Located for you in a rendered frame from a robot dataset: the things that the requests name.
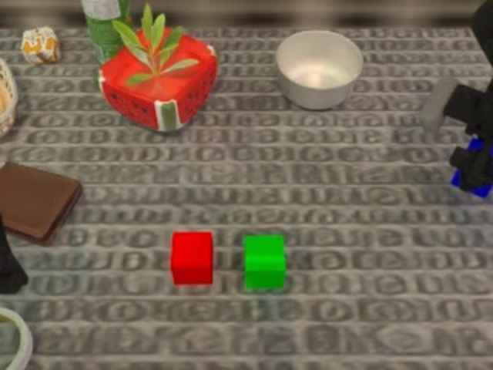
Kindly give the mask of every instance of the white ring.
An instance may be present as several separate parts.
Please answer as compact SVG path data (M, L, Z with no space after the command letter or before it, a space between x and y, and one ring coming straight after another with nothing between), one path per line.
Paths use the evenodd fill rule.
M0 308L0 321L12 322L18 330L18 350L6 370L25 370L32 354L32 334L25 321L14 311Z

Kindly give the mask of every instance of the brown leather notebook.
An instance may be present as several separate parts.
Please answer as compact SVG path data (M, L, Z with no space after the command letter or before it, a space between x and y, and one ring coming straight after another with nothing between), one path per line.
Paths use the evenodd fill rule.
M78 180L7 162L0 168L0 214L7 233L50 245L81 192Z

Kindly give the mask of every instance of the green plant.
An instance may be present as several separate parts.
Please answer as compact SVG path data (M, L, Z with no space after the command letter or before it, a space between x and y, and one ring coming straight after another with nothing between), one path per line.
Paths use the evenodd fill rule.
M119 33L123 44L130 53L149 67L149 73L136 73L129 78L128 84L136 85L163 73L194 66L199 62L195 59L183 59L164 69L164 65L179 45L183 29L181 27L171 29L163 42L165 15L161 14L153 19L153 11L149 4L144 7L141 23L144 42L140 41L139 36L127 24L117 20L112 21L113 28Z

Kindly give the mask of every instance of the small candy box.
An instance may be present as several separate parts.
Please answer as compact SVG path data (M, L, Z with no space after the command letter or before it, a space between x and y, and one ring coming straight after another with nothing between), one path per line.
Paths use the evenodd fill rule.
M25 60L35 66L60 59L59 40L48 26L24 31L21 49Z

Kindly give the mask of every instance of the watermelon pot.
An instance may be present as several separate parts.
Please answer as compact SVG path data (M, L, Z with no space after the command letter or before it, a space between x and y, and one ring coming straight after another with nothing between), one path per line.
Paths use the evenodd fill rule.
M122 31L126 46L100 67L99 88L111 107L134 123L155 131L172 132L184 127L206 102L216 80L217 57L213 47L205 42L181 35L178 28L164 28L164 17L161 30L158 17L154 25L147 25L146 31L144 22L149 12L147 5L143 30L135 33L139 48L137 40L129 38L128 29L122 31L116 27ZM159 43L155 28L161 31ZM149 41L151 34L153 47ZM143 48L149 53L150 49L155 51L146 58ZM164 63L156 68L159 60ZM152 76L149 66L154 67Z

